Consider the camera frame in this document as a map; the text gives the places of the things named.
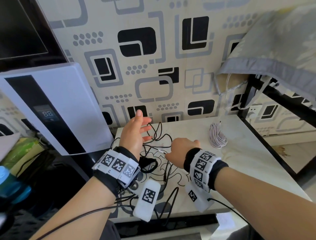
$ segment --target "white paper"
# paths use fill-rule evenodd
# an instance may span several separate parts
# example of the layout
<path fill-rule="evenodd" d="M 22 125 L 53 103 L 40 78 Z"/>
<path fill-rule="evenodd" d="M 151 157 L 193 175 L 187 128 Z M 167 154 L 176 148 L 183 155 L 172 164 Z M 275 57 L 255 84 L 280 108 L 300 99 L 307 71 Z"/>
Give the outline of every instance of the white paper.
<path fill-rule="evenodd" d="M 9 151 L 13 148 L 16 142 L 20 138 L 20 133 L 8 135 L 8 136 L 1 136 L 0 137 L 0 162 L 5 156 L 9 153 Z"/>
<path fill-rule="evenodd" d="M 233 220 L 233 216 L 230 212 L 216 214 L 217 221 L 219 223 L 218 230 L 233 229 L 236 227 Z"/>

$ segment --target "hand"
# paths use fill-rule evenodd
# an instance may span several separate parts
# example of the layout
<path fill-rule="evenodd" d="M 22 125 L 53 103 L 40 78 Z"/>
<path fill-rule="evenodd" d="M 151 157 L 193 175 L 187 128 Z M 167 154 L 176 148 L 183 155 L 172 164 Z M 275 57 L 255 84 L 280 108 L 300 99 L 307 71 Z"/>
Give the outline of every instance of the hand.
<path fill-rule="evenodd" d="M 185 156 L 193 148 L 201 148 L 199 140 L 192 142 L 187 138 L 176 138 L 171 144 L 171 153 L 167 153 L 165 157 L 176 167 L 183 168 Z"/>
<path fill-rule="evenodd" d="M 150 140 L 152 136 L 142 137 L 142 133 L 149 131 L 151 126 L 141 127 L 151 122 L 151 118 L 143 117 L 143 112 L 137 110 L 136 117 L 133 117 L 123 128 L 119 146 L 129 150 L 139 160 L 143 143 Z"/>

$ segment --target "floor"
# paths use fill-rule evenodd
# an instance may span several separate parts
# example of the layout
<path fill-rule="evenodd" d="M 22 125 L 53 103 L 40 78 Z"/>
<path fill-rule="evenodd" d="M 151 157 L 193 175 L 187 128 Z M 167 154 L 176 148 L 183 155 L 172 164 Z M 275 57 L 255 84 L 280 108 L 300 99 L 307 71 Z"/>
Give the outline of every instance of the floor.
<path fill-rule="evenodd" d="M 295 171 L 299 172 L 314 156 L 316 156 L 316 142 L 303 142 L 273 146 L 277 153 Z M 305 189 L 307 195 L 316 202 L 316 181 Z"/>

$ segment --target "fingernail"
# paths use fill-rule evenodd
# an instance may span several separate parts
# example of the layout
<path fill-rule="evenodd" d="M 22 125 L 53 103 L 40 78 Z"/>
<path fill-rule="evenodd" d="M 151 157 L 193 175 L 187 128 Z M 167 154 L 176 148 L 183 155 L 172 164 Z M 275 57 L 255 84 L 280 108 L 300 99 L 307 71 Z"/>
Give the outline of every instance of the fingernail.
<path fill-rule="evenodd" d="M 138 109 L 137 111 L 136 111 L 136 116 L 140 116 L 142 114 L 142 111 L 140 110 L 140 109 Z"/>

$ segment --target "forearm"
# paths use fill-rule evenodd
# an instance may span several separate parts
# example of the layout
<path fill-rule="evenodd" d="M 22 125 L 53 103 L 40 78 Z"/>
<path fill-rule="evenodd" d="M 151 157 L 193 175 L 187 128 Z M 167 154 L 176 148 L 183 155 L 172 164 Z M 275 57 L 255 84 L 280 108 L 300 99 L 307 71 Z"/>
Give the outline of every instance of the forearm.
<path fill-rule="evenodd" d="M 114 194 L 98 179 L 92 177 L 80 191 L 44 224 L 30 240 L 35 240 L 58 225 L 83 213 L 113 205 Z M 103 210 L 84 216 L 55 231 L 45 238 L 99 240 L 111 210 Z"/>
<path fill-rule="evenodd" d="M 316 204 L 229 167 L 215 189 L 265 240 L 315 239 Z"/>

